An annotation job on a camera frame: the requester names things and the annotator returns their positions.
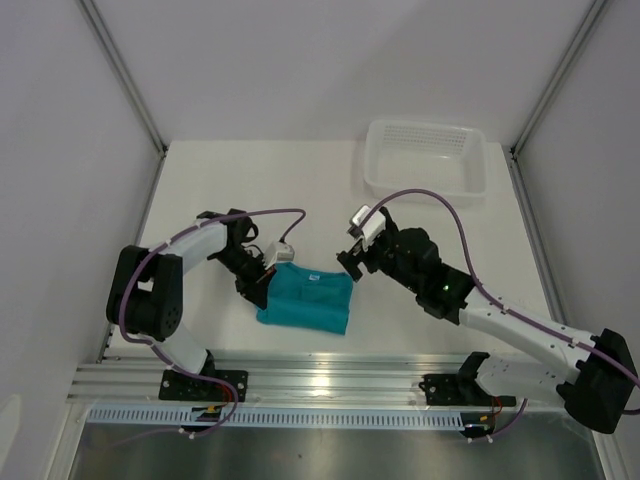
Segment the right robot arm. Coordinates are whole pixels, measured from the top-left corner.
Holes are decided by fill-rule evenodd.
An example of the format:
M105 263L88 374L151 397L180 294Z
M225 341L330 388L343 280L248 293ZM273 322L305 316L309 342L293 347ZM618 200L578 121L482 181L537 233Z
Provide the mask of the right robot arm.
M528 399L563 408L581 425L615 432L638 376L625 339L516 312L474 277L442 261L422 228L400 229L386 208L362 206L351 218L355 243L337 260L354 281L382 272L409 290L426 314L490 335L518 350L508 358L474 351L454 374L426 374L430 405L515 405Z

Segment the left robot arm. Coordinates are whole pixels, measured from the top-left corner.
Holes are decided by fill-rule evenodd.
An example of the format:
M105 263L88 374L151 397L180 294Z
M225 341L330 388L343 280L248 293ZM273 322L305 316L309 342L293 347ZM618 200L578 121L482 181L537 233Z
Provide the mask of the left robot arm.
M209 398L217 376L213 354L182 324L184 276L215 260L235 276L244 300L266 308L275 269L266 266L262 253L253 255L246 247L258 234L244 211L204 212L156 247L130 245L120 252L106 306L108 321L126 341L150 346L182 374L182 388L194 399Z

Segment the teal t shirt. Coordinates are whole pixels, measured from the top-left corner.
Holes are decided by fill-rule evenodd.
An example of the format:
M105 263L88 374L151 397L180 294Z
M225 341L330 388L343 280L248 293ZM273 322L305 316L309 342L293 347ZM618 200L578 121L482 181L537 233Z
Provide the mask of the teal t shirt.
M353 280L344 272L276 265L267 290L267 307L256 319L264 325L302 328L344 336L349 322Z

